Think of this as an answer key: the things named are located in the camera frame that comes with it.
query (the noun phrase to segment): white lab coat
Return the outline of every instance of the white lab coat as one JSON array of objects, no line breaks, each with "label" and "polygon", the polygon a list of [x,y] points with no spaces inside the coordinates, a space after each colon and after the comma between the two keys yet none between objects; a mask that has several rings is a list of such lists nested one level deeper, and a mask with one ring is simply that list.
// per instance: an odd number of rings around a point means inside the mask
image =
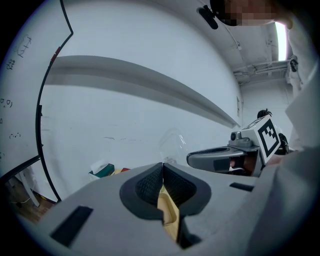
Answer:
[{"label": "white lab coat", "polygon": [[[310,74],[319,58],[312,40],[296,18],[293,19],[293,26],[288,31],[288,39],[298,62],[298,71],[292,72],[291,70],[289,75],[293,86],[293,98],[296,98],[301,90],[306,87]],[[303,150],[295,128],[292,129],[288,143],[290,148],[294,150]]]}]

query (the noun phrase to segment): small box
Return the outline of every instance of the small box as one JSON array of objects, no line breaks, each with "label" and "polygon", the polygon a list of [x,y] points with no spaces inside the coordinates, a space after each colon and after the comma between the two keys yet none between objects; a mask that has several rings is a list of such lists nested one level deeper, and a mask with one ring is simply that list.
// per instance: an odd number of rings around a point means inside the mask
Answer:
[{"label": "small box", "polygon": [[97,180],[106,176],[110,176],[115,171],[115,166],[109,163],[106,167],[104,167],[99,172],[95,173],[93,171],[89,172],[89,175],[92,180]]}]

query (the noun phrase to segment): white wall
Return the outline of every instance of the white wall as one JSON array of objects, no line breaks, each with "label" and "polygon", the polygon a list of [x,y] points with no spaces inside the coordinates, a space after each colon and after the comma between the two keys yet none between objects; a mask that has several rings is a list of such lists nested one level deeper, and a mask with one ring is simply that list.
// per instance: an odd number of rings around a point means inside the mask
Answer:
[{"label": "white wall", "polygon": [[0,177],[38,155],[39,91],[53,54],[70,33],[60,2],[45,1],[21,27],[5,55],[0,67]]},{"label": "white wall", "polygon": [[[65,1],[65,8],[74,35],[59,57],[102,56],[140,65],[192,88],[241,123],[237,97],[242,95],[232,72],[207,38],[182,18],[142,1]],[[89,182],[90,165],[98,160],[116,168],[161,162],[159,142],[170,129],[180,131],[188,152],[226,145],[238,129],[175,107],[179,99],[150,88],[81,70],[49,74],[41,98],[41,138],[62,199]],[[51,190],[40,187],[38,192],[51,199]]]},{"label": "white wall", "polygon": [[[75,80],[80,86],[73,85]],[[163,161],[159,143],[170,129],[185,140],[184,160],[189,152],[226,145],[233,130],[171,105],[108,89],[131,87],[175,100],[140,85],[87,75],[68,75],[63,81],[65,85],[46,85],[41,99],[44,157],[62,199],[90,181],[90,165],[98,160],[107,159],[118,169]]]},{"label": "white wall", "polygon": [[272,121],[279,126],[289,140],[292,123],[285,110],[293,100],[292,85],[282,80],[249,83],[241,87],[243,96],[243,125],[247,126],[257,119],[260,110],[268,108]]},{"label": "white wall", "polygon": [[74,35],[60,57],[101,56],[146,67],[192,88],[240,124],[233,73],[209,39],[177,13],[143,0],[72,0],[65,9]]}]

